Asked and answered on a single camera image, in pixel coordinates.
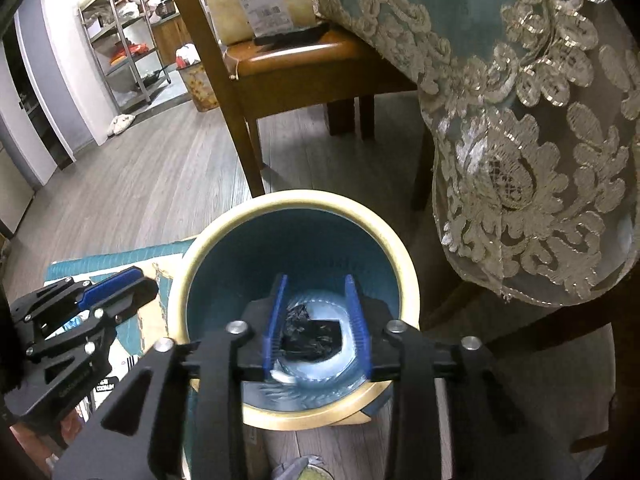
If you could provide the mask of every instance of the door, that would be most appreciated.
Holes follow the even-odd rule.
[[[20,154],[31,171],[44,186],[56,170],[57,165],[33,124],[22,108],[20,97],[15,89],[14,80],[4,54],[4,45],[0,42],[0,116],[4,120],[9,135],[14,140]]]
[[[0,144],[0,220],[12,233],[15,233],[32,197],[33,189]]]

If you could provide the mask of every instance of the shelving unit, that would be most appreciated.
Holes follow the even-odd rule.
[[[145,86],[143,79],[140,77],[140,72],[138,71],[136,62],[140,61],[141,59],[144,59],[146,56],[149,56],[151,54],[156,54],[156,57],[158,58],[158,63],[162,66],[162,61],[158,56],[158,46],[156,45],[156,40],[154,38],[154,34],[151,29],[151,23],[149,22],[148,11],[144,3],[144,0],[140,0],[140,2],[142,2],[142,13],[135,18],[123,19],[119,17],[118,13],[116,12],[116,3],[118,1],[119,0],[90,0],[89,2],[85,3],[82,7],[78,8],[78,15],[80,17],[80,22],[82,24],[82,30],[84,30],[84,35],[89,44],[89,49],[92,55],[94,56],[94,61],[96,66],[98,67],[98,71],[100,73],[100,76],[102,77],[102,81],[104,82],[105,86],[109,89],[111,99],[113,100],[113,103],[115,104],[119,113],[123,113],[129,108],[139,104],[142,101],[151,103],[152,94],[156,92],[162,86],[162,83],[164,83],[165,81],[167,81],[168,83],[171,83],[171,79],[169,78],[169,73],[167,72],[166,67],[164,67],[162,69],[162,71],[164,72],[164,76],[161,76],[157,81]],[[107,4],[110,5],[111,7],[111,12],[113,13],[113,17],[114,17],[114,22],[108,25],[105,25],[103,28],[101,28],[100,31],[98,31],[97,34],[94,34],[93,36],[89,36],[89,32],[86,26],[86,20],[84,17],[85,13],[88,10],[95,9],[96,7],[100,7],[100,6],[105,6]],[[147,52],[136,55],[136,54],[132,54],[129,50],[129,46],[127,45],[127,38],[124,34],[124,29],[129,27],[129,25],[133,25],[134,23],[137,23],[139,20],[145,20],[146,27],[148,28],[149,36],[151,37],[151,42],[153,45],[152,46],[149,45],[149,50]],[[118,35],[120,42],[124,46],[126,57],[113,66],[109,66],[108,68],[103,68],[102,64],[100,63],[100,60],[98,59],[95,46],[101,40],[104,40],[105,38],[108,38],[115,34]],[[138,84],[139,90],[137,95],[135,95],[132,98],[129,98],[126,102],[121,103],[121,102],[118,102],[118,100],[116,99],[116,95],[113,92],[113,88],[111,87],[111,84],[108,78],[109,76],[113,75],[114,73],[118,72],[120,69],[125,67],[131,70],[131,73],[136,83]]]

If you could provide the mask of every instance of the chair seat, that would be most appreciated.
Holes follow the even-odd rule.
[[[355,34],[337,26],[332,26],[312,44],[274,48],[272,45],[256,46],[253,41],[243,41],[231,45],[225,52],[229,73],[238,78],[288,68],[364,59],[383,61],[375,49]]]

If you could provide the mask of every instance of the lace tablecloth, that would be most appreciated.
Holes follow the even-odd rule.
[[[417,83],[450,264],[507,298],[589,301],[640,244],[640,59],[609,0],[318,0]]]

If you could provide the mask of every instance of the doorway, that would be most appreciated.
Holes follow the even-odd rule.
[[[4,44],[4,52],[9,65],[9,72],[11,73],[15,89],[18,91],[18,96],[20,97],[20,108],[27,113],[36,133],[56,165],[60,170],[64,170],[73,161],[58,139],[44,110],[40,106],[36,92],[33,90],[33,86],[24,67],[24,61],[22,60],[14,22],[11,23],[2,37],[2,43]]]

